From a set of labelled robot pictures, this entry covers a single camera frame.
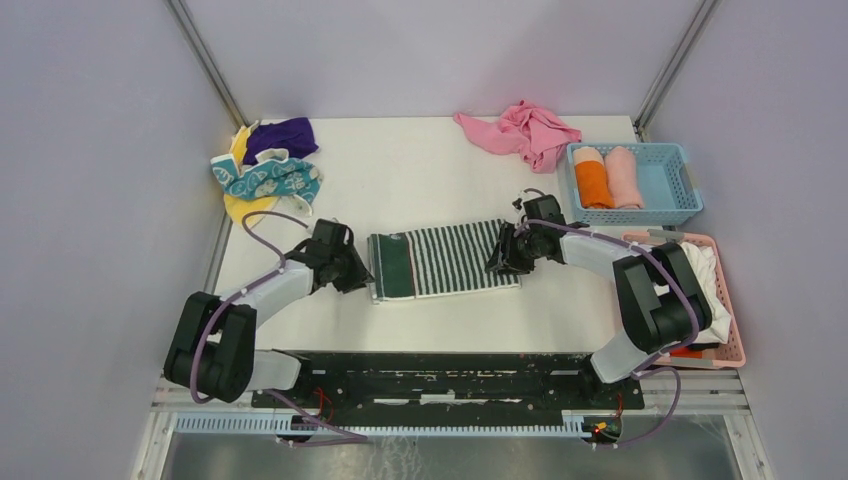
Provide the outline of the green white striped towel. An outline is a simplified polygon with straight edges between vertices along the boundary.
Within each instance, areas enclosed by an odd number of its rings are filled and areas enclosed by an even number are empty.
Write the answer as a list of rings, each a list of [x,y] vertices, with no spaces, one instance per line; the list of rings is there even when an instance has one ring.
[[[483,220],[397,233],[367,240],[375,304],[484,291],[517,289],[516,275],[491,273],[486,262],[504,222]]]

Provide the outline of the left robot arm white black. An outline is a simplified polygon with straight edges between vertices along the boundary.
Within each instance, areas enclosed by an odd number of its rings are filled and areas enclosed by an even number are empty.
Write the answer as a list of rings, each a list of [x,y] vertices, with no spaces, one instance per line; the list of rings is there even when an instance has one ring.
[[[332,286],[347,294],[374,280],[354,246],[349,226],[316,222],[310,237],[282,253],[259,278],[225,295],[191,294],[163,367],[166,380],[193,400],[231,403],[246,392],[276,390],[293,407],[313,397],[313,378],[297,357],[256,347],[258,328],[289,305]]]

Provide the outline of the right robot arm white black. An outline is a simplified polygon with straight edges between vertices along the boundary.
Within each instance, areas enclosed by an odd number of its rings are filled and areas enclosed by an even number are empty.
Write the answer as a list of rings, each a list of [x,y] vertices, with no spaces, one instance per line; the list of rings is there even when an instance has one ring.
[[[623,329],[580,368],[577,392],[585,405],[606,406],[617,396],[617,382],[637,378],[712,325],[707,295],[681,245],[641,246],[569,223],[552,195],[521,207],[520,222],[501,226],[487,272],[527,275],[546,259],[588,270],[615,288]]]

